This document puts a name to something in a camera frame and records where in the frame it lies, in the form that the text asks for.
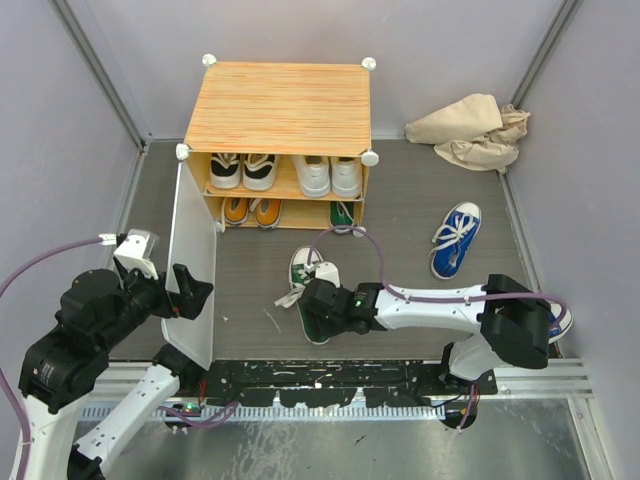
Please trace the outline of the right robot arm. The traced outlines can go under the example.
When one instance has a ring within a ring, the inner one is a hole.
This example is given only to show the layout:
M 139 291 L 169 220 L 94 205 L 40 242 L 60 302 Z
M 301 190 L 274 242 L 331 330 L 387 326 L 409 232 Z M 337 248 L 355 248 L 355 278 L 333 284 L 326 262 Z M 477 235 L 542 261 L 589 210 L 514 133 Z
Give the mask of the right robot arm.
M 368 334 L 403 328 L 445 329 L 466 339 L 447 345 L 438 379 L 459 394 L 497 367 L 540 370 L 549 347 L 573 325 L 570 310 L 508 276 L 492 274 L 484 284 L 453 290 L 401 289 L 380 283 L 348 290 L 334 280 L 314 278 L 296 300 L 307 338 L 322 344 L 343 333 Z

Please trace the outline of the black white sneaker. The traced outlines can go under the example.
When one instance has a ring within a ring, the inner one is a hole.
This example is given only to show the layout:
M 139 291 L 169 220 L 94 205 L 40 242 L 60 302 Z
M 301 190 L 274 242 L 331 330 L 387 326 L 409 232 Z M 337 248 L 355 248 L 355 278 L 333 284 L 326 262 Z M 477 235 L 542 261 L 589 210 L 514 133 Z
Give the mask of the black white sneaker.
M 241 155 L 237 153 L 212 153 L 210 157 L 210 182 L 215 188 L 233 189 L 241 180 Z
M 243 185 L 253 191 L 266 191 L 276 178 L 278 155 L 248 154 L 243 164 Z

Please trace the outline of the orange sneaker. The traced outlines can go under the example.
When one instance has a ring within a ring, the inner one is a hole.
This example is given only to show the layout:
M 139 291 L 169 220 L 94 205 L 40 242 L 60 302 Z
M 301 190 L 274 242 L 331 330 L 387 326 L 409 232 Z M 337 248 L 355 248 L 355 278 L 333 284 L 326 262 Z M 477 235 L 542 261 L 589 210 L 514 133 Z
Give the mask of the orange sneaker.
M 275 229 L 281 217 L 282 201 L 280 199 L 256 198 L 249 204 L 249 210 L 254 214 L 259 228 Z
M 226 197 L 221 200 L 216 230 L 223 233 L 227 226 L 244 224 L 249 217 L 251 201 L 247 198 Z

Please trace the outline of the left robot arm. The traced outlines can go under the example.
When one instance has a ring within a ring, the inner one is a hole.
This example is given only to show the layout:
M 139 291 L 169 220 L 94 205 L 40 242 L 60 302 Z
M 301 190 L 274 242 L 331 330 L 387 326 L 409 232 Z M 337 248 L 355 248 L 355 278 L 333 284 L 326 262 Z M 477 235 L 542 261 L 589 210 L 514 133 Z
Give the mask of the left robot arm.
M 151 316 L 195 319 L 213 292 L 176 264 L 178 292 L 163 278 L 134 269 L 125 277 L 90 270 L 60 299 L 56 326 L 26 352 L 18 388 L 27 425 L 11 476 L 14 479 L 102 479 L 146 419 L 175 394 L 188 396 L 202 369 L 166 344 L 145 375 L 92 433 L 75 439 L 76 424 L 109 366 L 111 350 Z

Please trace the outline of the green sneaker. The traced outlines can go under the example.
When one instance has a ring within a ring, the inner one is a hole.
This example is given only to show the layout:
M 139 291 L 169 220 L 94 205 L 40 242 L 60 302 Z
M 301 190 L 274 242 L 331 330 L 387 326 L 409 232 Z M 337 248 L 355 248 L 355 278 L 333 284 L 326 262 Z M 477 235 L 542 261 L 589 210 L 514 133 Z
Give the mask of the green sneaker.
M 326 335 L 319 332 L 319 328 L 312 324 L 309 315 L 300 305 L 300 298 L 306 286 L 315 278 L 315 266 L 323 262 L 320 252 L 311 246 L 299 247 L 291 257 L 288 267 L 288 282 L 290 291 L 274 302 L 276 307 L 288 309 L 296 307 L 304 335 L 313 345 L 323 345 L 329 341 Z
M 349 234 L 356 225 L 353 202 L 330 203 L 330 226 L 336 234 Z

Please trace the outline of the white cabinet door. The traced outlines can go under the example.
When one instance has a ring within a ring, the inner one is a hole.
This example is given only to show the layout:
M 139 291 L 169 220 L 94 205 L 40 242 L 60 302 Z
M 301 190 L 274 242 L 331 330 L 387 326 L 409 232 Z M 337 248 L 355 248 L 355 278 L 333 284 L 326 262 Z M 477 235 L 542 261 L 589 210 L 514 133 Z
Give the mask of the white cabinet door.
M 194 319 L 168 318 L 162 333 L 190 360 L 207 370 L 213 361 L 214 294 L 202 286 L 215 288 L 217 232 L 214 219 L 185 162 L 178 166 L 176 191 L 167 260 L 165 288 L 178 293 L 185 285 L 192 291 L 198 315 Z

